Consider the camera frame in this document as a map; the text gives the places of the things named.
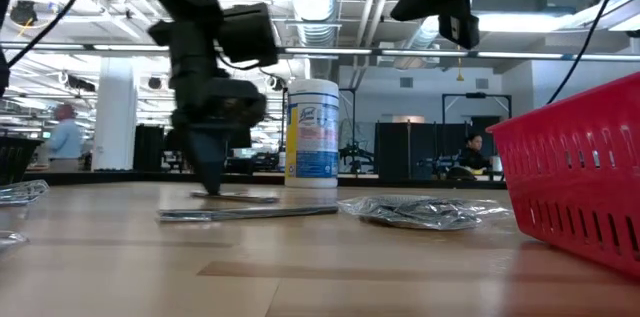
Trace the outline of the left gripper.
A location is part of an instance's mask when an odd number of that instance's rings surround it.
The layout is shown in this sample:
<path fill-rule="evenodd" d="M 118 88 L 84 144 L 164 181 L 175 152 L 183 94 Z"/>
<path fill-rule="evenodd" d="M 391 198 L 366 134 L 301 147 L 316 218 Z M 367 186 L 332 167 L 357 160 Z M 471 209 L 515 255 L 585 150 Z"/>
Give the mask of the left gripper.
<path fill-rule="evenodd" d="M 222 77 L 173 78 L 169 86 L 174 91 L 176 105 L 171 115 L 174 128 L 210 122 L 251 128 L 266 115 L 266 96 L 246 80 Z M 204 190 L 210 195 L 218 195 L 220 192 L 227 140 L 228 134 L 225 131 L 215 130 L 210 138 L 211 149 L 208 155 L 208 137 L 194 129 L 189 129 L 186 133 L 187 160 Z"/>

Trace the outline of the black comb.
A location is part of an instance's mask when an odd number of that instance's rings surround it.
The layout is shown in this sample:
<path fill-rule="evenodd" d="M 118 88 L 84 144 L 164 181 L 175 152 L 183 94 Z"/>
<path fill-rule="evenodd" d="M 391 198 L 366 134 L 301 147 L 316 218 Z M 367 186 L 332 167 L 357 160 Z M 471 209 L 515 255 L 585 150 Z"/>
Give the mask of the black comb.
<path fill-rule="evenodd" d="M 158 221 L 163 223 L 218 222 L 226 220 L 297 217 L 336 214 L 335 205 L 301 207 L 248 207 L 222 210 L 167 209 L 158 211 Z"/>

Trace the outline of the clear plastic bag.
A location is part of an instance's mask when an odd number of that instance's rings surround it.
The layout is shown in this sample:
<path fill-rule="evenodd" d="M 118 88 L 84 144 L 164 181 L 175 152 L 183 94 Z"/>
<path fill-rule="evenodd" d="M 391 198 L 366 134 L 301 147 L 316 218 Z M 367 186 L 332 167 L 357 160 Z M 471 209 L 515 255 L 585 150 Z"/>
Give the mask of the clear plastic bag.
<path fill-rule="evenodd" d="M 33 180 L 0 186 L 0 207 L 23 206 L 49 192 L 44 180 Z"/>

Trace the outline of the round black item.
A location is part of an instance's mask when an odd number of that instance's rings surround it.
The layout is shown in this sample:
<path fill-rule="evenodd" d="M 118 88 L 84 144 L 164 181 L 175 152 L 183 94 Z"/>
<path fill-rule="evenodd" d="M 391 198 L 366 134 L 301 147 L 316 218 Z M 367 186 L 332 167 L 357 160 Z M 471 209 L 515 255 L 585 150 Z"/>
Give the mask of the round black item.
<path fill-rule="evenodd" d="M 364 196 L 339 201 L 338 206 L 364 222 L 416 230 L 467 230 L 513 217 L 511 209 L 494 200 L 432 196 Z"/>

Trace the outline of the red plastic basket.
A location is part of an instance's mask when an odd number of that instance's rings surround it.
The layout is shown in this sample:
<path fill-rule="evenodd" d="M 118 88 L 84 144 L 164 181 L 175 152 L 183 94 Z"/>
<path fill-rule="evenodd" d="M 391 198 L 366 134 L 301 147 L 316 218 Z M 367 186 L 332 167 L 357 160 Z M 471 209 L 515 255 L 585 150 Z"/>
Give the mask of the red plastic basket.
<path fill-rule="evenodd" d="M 640 72 L 488 131 L 521 232 L 640 278 Z"/>

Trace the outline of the black computer monitor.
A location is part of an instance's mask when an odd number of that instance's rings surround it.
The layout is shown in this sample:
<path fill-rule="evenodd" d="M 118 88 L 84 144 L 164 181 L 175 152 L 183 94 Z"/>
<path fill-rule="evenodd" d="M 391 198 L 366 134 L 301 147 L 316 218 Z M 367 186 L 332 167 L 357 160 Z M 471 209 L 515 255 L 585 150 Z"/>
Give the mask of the black computer monitor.
<path fill-rule="evenodd" d="M 251 130 L 249 128 L 238 128 L 230 132 L 227 143 L 229 149 L 250 148 L 251 145 Z"/>

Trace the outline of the long ceiling light strip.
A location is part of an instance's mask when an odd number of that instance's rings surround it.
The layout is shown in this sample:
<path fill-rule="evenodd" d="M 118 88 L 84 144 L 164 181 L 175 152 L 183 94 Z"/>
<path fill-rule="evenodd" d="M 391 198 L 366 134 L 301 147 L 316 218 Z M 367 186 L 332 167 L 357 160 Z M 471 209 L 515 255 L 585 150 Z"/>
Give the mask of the long ceiling light strip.
<path fill-rule="evenodd" d="M 41 43 L 32 48 L 34 52 L 106 54 L 128 53 L 129 55 L 167 54 L 167 47 L 142 44 L 71 44 Z M 379 48 L 314 48 L 314 47 L 277 47 L 278 54 L 285 56 L 376 56 L 376 57 L 419 57 L 419 58 L 461 58 L 461 59 L 501 59 L 501 60 L 541 60 L 574 61 L 576 54 L 539 53 L 539 52 L 499 52 L 499 51 L 463 51 L 463 50 L 409 50 Z"/>

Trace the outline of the white pillar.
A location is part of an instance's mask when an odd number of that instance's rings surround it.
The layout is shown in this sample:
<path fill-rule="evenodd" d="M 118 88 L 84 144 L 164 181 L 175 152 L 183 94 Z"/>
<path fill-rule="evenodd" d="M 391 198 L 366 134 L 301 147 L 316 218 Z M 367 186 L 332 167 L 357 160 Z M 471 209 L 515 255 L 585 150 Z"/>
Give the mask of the white pillar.
<path fill-rule="evenodd" d="M 133 168 L 138 78 L 132 57 L 103 57 L 97 89 L 93 170 Z"/>

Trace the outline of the disinfecting wipes canister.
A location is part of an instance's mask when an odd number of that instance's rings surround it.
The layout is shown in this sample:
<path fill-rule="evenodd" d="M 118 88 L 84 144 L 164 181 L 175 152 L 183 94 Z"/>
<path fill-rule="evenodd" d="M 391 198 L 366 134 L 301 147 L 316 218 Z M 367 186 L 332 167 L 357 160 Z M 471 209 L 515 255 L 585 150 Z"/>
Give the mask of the disinfecting wipes canister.
<path fill-rule="evenodd" d="M 287 93 L 285 185 L 335 188 L 339 173 L 339 87 L 296 80 Z"/>

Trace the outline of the person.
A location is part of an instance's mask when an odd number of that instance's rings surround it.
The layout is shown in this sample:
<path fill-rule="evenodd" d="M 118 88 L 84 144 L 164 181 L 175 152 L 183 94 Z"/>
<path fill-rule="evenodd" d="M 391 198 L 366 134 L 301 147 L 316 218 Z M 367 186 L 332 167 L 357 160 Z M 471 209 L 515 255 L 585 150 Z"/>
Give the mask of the person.
<path fill-rule="evenodd" d="M 474 171 L 486 171 L 492 168 L 492 161 L 481 153 L 483 138 L 479 134 L 466 137 L 456 164 L 449 170 L 447 177 L 460 181 L 475 181 Z"/>
<path fill-rule="evenodd" d="M 82 156 L 83 140 L 74 108 L 69 104 L 58 105 L 54 117 L 58 124 L 46 142 L 49 170 L 56 173 L 76 172 Z"/>

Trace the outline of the black plastic basket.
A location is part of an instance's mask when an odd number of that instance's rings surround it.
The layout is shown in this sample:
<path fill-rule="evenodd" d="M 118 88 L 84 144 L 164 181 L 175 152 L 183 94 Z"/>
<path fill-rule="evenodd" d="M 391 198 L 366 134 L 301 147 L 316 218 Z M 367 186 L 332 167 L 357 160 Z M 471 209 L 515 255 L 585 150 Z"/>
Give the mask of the black plastic basket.
<path fill-rule="evenodd" d="M 41 140 L 0 136 L 0 186 L 20 182 Z"/>

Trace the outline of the silver ventilation duct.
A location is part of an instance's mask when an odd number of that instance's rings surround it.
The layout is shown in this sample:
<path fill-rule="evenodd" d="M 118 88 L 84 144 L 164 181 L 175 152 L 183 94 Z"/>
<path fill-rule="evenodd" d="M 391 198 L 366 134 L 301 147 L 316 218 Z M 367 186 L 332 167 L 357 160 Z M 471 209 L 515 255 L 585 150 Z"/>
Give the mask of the silver ventilation duct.
<path fill-rule="evenodd" d="M 337 0 L 291 0 L 300 44 L 305 47 L 335 45 Z"/>

